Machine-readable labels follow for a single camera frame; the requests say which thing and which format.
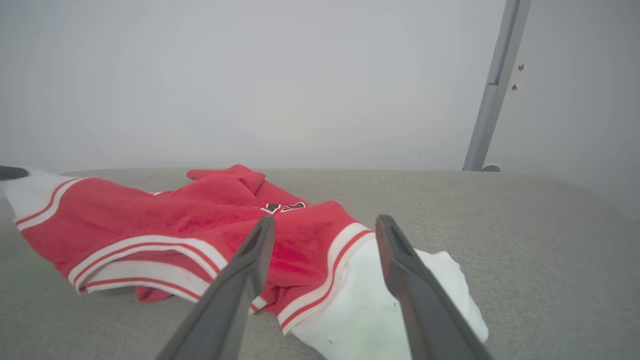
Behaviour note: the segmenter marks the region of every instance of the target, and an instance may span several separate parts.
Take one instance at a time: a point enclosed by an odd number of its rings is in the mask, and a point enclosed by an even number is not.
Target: gray metal bar
[[[476,126],[462,170],[480,171],[509,86],[531,0],[507,0]]]

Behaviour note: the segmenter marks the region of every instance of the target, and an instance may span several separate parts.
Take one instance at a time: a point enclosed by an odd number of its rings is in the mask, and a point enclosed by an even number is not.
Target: white backdrop
[[[640,220],[640,2],[534,0],[485,164],[563,179]]]
[[[459,170],[503,9],[2,1],[0,163]]]

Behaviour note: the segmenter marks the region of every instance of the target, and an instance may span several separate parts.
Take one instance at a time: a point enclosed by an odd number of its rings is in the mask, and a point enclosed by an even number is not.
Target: basketball jersey
[[[268,278],[251,311],[276,314],[284,332],[326,306],[349,257],[374,236],[336,202],[311,206],[241,165],[191,170],[191,184],[156,193],[30,174],[5,184],[15,225],[78,293],[137,286],[142,301],[196,302],[258,219],[273,215]]]

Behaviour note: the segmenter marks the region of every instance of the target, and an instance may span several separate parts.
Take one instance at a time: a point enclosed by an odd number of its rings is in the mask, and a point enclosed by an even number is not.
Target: gray table surface
[[[185,168],[92,170],[148,192]],[[640,359],[640,225],[605,199],[540,177],[479,172],[263,170],[311,203],[373,226],[388,213],[420,250],[460,263],[495,359]],[[38,257],[0,200],[0,357],[153,359],[192,305],[138,303],[132,288],[81,297]],[[240,359],[321,359],[275,317],[250,317]]]

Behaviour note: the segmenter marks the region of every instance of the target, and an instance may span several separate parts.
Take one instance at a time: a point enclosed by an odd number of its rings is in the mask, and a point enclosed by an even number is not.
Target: white stripe
[[[264,300],[262,297],[258,296],[257,298],[255,298],[252,302],[253,305],[255,305],[255,307],[258,308],[258,310],[262,309],[263,307],[267,306],[267,302],[266,300]]]
[[[174,245],[173,246],[141,245],[141,246],[133,247],[123,252],[119,252],[117,254],[113,254],[111,256],[107,256],[114,251],[118,251],[120,249],[129,247],[129,246],[149,243],[149,242],[174,244]],[[186,245],[190,245],[200,250],[219,269],[222,269],[227,265],[227,260],[218,252],[218,250],[216,250],[216,248],[214,248],[212,245],[208,244],[205,241],[202,241],[199,239],[192,239],[192,238],[190,239],[174,238],[171,236],[163,236],[163,235],[143,235],[143,236],[136,236],[133,238],[128,238],[122,241],[118,241],[117,243],[113,243],[107,247],[104,247],[94,252],[93,254],[88,256],[86,259],[84,259],[80,264],[74,267],[69,273],[67,279],[69,280],[69,282],[71,282],[74,285],[74,287],[76,288],[76,291],[79,291],[82,283],[84,283],[84,280],[87,277],[89,277],[92,274],[92,272],[96,271],[96,269],[100,268],[101,266],[104,266],[105,264],[108,264],[114,260],[121,259],[121,258],[124,258],[125,256],[135,254],[141,251],[166,251],[166,250],[174,250],[174,251],[180,252],[181,254],[187,255],[189,258],[195,261],[198,265],[200,265],[209,274],[209,276],[211,276],[212,278],[215,278],[217,275],[215,269],[209,266],[209,264],[206,263],[205,259],[203,259],[198,254],[194,253],[193,251],[187,248],[184,248],[178,245],[182,243]],[[93,262],[95,262],[96,260],[104,256],[106,256],[104,259],[100,260],[90,268],[87,268]],[[80,276],[80,278],[78,278],[78,280],[74,284],[74,279],[85,268],[87,268],[86,272],[82,276]]]
[[[351,258],[351,256],[358,251],[358,249],[367,241],[370,240],[375,240],[376,235],[375,234],[367,234],[363,237],[361,237],[360,239],[358,239],[354,244],[351,245],[351,247],[344,253],[342,259],[340,259],[340,263],[338,263],[338,268],[335,270],[335,276],[336,278],[340,277],[340,274],[342,273],[342,271],[344,271],[344,267],[349,263],[349,259]],[[331,298],[333,297],[333,295],[335,294],[335,292],[338,290],[338,286],[337,284],[333,284],[333,287],[331,288],[329,295],[318,305],[311,307],[310,309],[307,309],[305,311],[303,311],[302,313],[300,313],[298,316],[296,316],[295,318],[291,319],[291,321],[289,321],[289,323],[287,324],[287,326],[285,326],[284,328],[282,328],[282,334],[286,335],[287,333],[289,333],[289,331],[291,331],[291,329],[293,329],[293,327],[295,327],[296,325],[298,325],[300,322],[302,322],[304,319],[310,317],[311,315],[313,315],[314,313],[322,310],[324,308],[325,305],[327,305],[327,303],[329,301],[331,301]]]
[[[126,279],[128,277],[146,277],[153,280],[166,281],[196,293],[198,296],[202,296],[209,287],[208,282],[202,280],[189,270],[171,264],[157,263],[155,261],[115,261],[95,272],[95,275],[91,277],[88,284],[90,285],[91,282],[105,280]],[[192,302],[198,301],[198,299],[178,289],[156,282],[146,281],[118,281],[109,284],[100,284],[88,287],[86,292],[92,293],[98,290],[121,288],[123,286],[149,286],[151,288],[162,289]]]
[[[329,253],[327,253],[327,277],[324,281],[324,284],[320,285],[315,290],[312,290],[301,297],[293,300],[287,307],[285,307],[278,314],[278,321],[283,323],[288,317],[293,315],[298,309],[311,304],[312,302],[320,299],[327,291],[329,291],[329,287],[331,286],[331,282],[333,280],[333,265],[335,264],[335,260],[338,258],[340,251],[344,248],[351,239],[357,234],[360,234],[364,230],[369,230],[366,226],[360,223],[353,223],[351,225],[347,225],[334,239],[329,247]]]
[[[92,286],[87,293],[92,293],[94,291],[115,289],[115,288],[124,288],[126,286],[148,286],[149,288],[155,288],[155,289],[166,291],[168,293],[172,293],[190,302],[198,302],[198,299],[192,297],[191,295],[188,295],[187,293],[179,291],[178,289],[174,289],[169,286],[164,286],[162,284],[156,284],[155,282],[148,282],[148,281],[122,281],[122,282],[114,282],[111,284],[96,285],[96,286]]]
[[[16,227],[18,228],[18,230],[22,231],[28,227],[31,226],[36,226],[38,224],[41,224],[43,222],[45,222],[46,220],[48,220],[49,218],[51,218],[53,216],[53,214],[56,213],[56,211],[58,210],[58,206],[60,206],[60,199],[62,198],[62,195],[65,194],[65,192],[74,184],[85,180],[86,177],[81,177],[79,179],[75,179],[75,180],[71,180],[68,183],[64,184],[59,190],[58,192],[56,192],[55,197],[53,198],[53,202],[51,204],[51,207],[49,209],[47,209],[47,211],[43,212],[42,214],[38,215],[35,218],[32,218],[30,220],[27,220],[21,224],[16,225]]]

